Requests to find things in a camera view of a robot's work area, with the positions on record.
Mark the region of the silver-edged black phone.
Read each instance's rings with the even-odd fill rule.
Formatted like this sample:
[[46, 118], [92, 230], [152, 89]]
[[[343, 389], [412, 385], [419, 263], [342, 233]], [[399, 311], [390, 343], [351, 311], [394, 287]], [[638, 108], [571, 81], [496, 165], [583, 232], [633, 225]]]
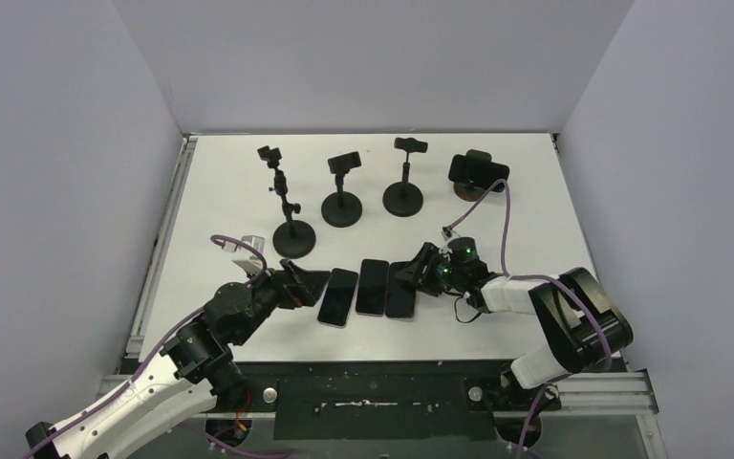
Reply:
[[333, 269], [317, 314], [318, 322], [339, 328], [346, 326], [357, 281], [358, 273]]

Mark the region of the black bent-arm phone stand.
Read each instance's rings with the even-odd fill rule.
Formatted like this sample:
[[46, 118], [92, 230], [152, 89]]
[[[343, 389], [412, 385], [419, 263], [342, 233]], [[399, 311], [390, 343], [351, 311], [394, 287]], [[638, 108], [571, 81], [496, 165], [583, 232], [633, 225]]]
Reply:
[[285, 222], [274, 231], [272, 244], [277, 253], [285, 258], [302, 258], [315, 247], [315, 231], [307, 222], [293, 218], [294, 214], [300, 213], [301, 205], [292, 203], [288, 199], [287, 177], [280, 168], [282, 159], [280, 150], [264, 145], [257, 149], [257, 153], [259, 158], [266, 162], [268, 168], [274, 172], [273, 185], [269, 188], [269, 191], [274, 192], [280, 198], [281, 209], [285, 218]]

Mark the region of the purple cased phone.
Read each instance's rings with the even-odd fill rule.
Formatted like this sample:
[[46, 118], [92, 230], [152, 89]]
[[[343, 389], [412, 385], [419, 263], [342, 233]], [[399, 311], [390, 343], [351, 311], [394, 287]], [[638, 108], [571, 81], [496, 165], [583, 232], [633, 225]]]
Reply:
[[359, 270], [356, 312], [361, 315], [384, 315], [390, 264], [386, 260], [364, 259]]

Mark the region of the black round-base phone stand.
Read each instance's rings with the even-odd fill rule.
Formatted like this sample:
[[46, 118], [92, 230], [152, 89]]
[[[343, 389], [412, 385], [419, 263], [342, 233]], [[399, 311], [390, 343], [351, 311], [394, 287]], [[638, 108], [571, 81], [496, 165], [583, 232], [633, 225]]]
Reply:
[[415, 138], [397, 137], [394, 140], [394, 147], [405, 153], [401, 180], [386, 187], [382, 195], [382, 203], [384, 208], [394, 216], [411, 217], [422, 209], [423, 195], [421, 190], [409, 181], [411, 168], [410, 155], [413, 153], [426, 153], [428, 151], [428, 142]]

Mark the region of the black ball-joint phone stand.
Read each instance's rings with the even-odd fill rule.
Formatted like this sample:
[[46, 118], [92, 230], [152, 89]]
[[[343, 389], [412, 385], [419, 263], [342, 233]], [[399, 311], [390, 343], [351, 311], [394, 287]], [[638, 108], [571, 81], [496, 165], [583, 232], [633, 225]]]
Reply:
[[359, 152], [353, 151], [332, 157], [328, 160], [328, 167], [335, 176], [336, 192], [323, 201], [321, 215], [332, 227], [350, 227], [361, 218], [363, 207], [355, 194], [344, 190], [344, 178], [352, 169], [361, 167]]

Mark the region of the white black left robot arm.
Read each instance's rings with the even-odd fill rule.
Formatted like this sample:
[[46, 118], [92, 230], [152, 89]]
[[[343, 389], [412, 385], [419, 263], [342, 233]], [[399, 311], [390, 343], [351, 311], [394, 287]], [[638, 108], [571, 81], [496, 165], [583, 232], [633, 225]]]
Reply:
[[25, 434], [28, 457], [127, 458], [215, 405], [236, 408], [247, 381], [233, 347], [251, 338], [275, 310], [314, 306], [330, 277], [283, 259], [277, 270], [220, 286], [119, 386], [68, 419], [32, 426]]

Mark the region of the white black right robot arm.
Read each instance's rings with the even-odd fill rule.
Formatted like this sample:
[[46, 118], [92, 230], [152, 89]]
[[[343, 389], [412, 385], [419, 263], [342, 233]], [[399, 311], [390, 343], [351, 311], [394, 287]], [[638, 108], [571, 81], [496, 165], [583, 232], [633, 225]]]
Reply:
[[545, 343], [513, 360], [499, 382], [500, 398], [513, 408], [531, 402], [538, 386], [598, 364], [610, 366], [614, 354], [634, 340], [631, 324], [589, 270], [578, 267], [557, 276], [495, 273], [470, 237], [442, 248], [425, 243], [395, 278], [427, 295], [454, 293], [481, 315], [537, 318]]

